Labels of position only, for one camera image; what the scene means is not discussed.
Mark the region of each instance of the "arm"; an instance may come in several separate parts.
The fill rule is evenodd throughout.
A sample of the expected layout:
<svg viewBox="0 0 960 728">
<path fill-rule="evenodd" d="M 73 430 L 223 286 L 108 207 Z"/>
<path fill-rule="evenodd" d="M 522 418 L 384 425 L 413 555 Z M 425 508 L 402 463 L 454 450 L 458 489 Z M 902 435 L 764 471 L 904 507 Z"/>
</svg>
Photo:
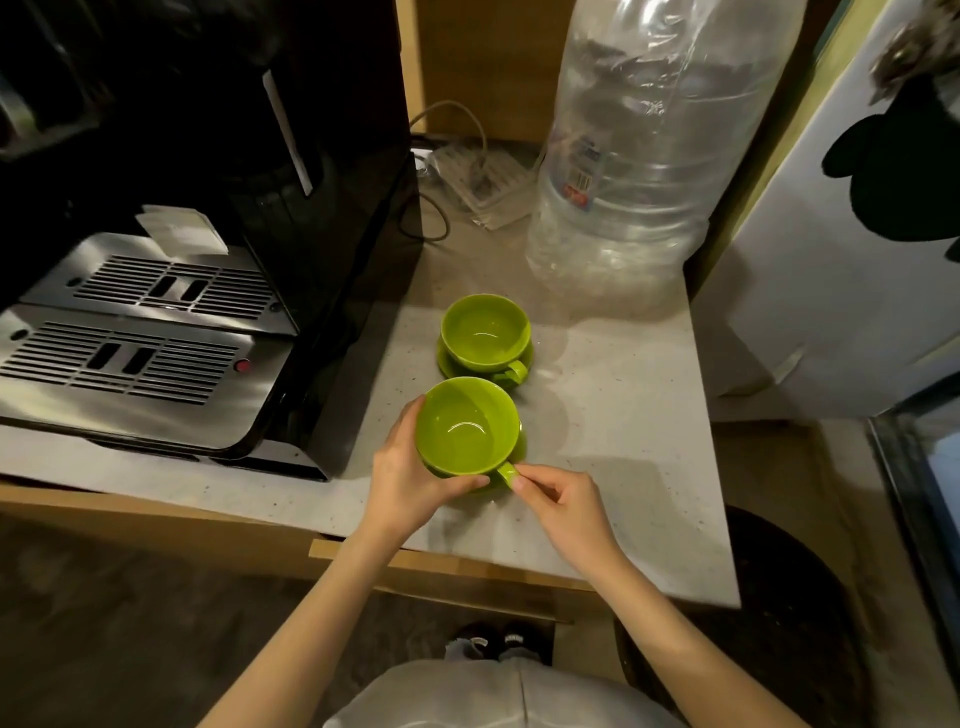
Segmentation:
<svg viewBox="0 0 960 728">
<path fill-rule="evenodd" d="M 451 498 L 490 482 L 485 475 L 441 479 L 414 445 L 418 398 L 404 408 L 373 457 L 363 519 L 320 581 L 200 728 L 301 728 L 309 723 L 377 575 L 414 531 Z"/>
<path fill-rule="evenodd" d="M 806 726 L 630 563 L 589 475 L 543 465 L 516 468 L 521 475 L 511 487 L 561 555 L 610 604 L 693 728 Z"/>
</svg>

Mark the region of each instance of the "black sneaker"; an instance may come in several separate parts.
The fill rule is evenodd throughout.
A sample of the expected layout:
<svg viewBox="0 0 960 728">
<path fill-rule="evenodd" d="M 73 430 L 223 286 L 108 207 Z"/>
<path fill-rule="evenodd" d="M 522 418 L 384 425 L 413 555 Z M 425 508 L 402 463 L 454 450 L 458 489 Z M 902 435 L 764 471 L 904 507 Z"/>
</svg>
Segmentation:
<svg viewBox="0 0 960 728">
<path fill-rule="evenodd" d="M 535 624 L 528 621 L 512 621 L 503 628 L 503 649 L 514 647 L 528 649 L 540 658 L 544 665 L 550 664 L 550 651 L 546 638 Z"/>
<path fill-rule="evenodd" d="M 500 633 L 496 627 L 484 621 L 476 621 L 466 627 L 461 627 L 457 630 L 457 634 L 451 638 L 452 642 L 456 640 L 470 640 L 484 660 L 495 660 L 503 651 Z"/>
</svg>

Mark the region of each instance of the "metal grate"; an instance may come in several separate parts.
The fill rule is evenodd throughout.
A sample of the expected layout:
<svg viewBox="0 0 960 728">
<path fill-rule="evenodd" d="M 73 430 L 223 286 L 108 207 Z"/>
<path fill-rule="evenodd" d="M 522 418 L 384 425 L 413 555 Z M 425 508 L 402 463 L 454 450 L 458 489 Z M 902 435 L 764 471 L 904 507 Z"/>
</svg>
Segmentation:
<svg viewBox="0 0 960 728">
<path fill-rule="evenodd" d="M 73 296 L 255 320 L 274 294 L 258 271 L 111 255 Z"/>
<path fill-rule="evenodd" d="M 237 347 L 47 322 L 0 364 L 0 376 L 204 404 Z"/>
</svg>

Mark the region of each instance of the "white countertop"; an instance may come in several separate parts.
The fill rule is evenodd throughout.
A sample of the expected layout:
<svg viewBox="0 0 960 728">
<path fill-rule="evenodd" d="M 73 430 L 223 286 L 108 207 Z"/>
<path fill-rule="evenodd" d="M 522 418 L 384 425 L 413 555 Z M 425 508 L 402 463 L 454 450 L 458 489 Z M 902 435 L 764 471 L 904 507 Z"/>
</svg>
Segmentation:
<svg viewBox="0 0 960 728">
<path fill-rule="evenodd" d="M 423 207 L 433 232 L 436 214 Z M 12 427 L 0 427 L 0 473 L 347 536 L 363 512 L 373 452 L 402 405 L 441 380 L 434 350 L 444 310 L 469 293 L 498 293 L 519 303 L 533 324 L 534 368 L 514 391 L 527 460 L 591 473 L 617 540 L 667 594 L 737 605 L 683 288 L 656 321 L 620 310 L 584 316 L 528 270 L 529 218 L 488 232 L 465 215 L 451 217 L 450 237 L 424 247 L 340 478 L 316 483 L 198 465 Z M 407 546 L 576 575 L 509 492 L 445 507 Z"/>
</svg>

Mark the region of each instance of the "stainless steel plate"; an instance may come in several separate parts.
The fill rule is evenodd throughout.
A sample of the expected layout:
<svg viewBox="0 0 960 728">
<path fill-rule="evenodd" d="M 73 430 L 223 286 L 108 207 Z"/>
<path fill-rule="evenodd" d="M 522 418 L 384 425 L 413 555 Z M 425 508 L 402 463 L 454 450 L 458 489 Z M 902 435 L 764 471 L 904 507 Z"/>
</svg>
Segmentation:
<svg viewBox="0 0 960 728">
<path fill-rule="evenodd" d="M 179 324 L 296 334 L 245 248 L 229 255 L 164 255 L 149 237 L 100 232 L 21 299 Z"/>
<path fill-rule="evenodd" d="M 274 336 L 18 304 L 0 314 L 0 415 L 223 449 L 250 431 L 291 348 Z"/>
</svg>

